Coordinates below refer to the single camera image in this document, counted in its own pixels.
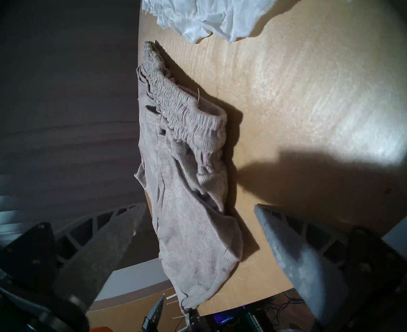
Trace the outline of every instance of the blue light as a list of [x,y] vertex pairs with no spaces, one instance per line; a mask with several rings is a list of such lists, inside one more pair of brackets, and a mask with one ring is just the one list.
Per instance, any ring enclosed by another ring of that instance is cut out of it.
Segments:
[[229,316],[228,318],[222,320],[222,321],[220,322],[220,324],[222,325],[222,324],[226,323],[227,321],[230,321],[232,318],[234,318],[234,316]]

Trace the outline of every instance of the white fabric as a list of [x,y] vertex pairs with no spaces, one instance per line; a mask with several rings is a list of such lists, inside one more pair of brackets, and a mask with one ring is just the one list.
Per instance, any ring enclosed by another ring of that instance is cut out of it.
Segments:
[[157,16],[190,43],[212,33],[233,42],[247,37],[277,0],[142,0],[142,9]]

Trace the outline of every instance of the orange object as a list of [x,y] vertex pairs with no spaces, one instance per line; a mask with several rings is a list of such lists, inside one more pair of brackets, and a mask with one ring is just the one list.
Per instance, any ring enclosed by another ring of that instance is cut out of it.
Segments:
[[92,327],[90,329],[90,332],[113,332],[112,329],[110,329],[109,327]]

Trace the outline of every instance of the wooden table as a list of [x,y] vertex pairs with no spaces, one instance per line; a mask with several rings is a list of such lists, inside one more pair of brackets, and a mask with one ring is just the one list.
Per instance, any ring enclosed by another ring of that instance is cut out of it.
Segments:
[[140,15],[139,63],[157,41],[176,82],[228,114],[227,213],[244,257],[201,315],[292,287],[257,203],[381,235],[407,214],[407,26],[390,3],[279,0],[253,34],[193,45]]

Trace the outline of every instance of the elastic waistband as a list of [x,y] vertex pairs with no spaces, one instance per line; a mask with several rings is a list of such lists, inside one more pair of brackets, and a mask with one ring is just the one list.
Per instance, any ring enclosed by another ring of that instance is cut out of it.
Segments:
[[214,157],[220,158],[219,151],[226,140],[225,111],[174,83],[152,42],[144,43],[140,70],[149,82],[149,95],[156,110],[167,120],[173,138],[187,143],[195,152],[196,159],[200,159],[199,165],[212,172]]

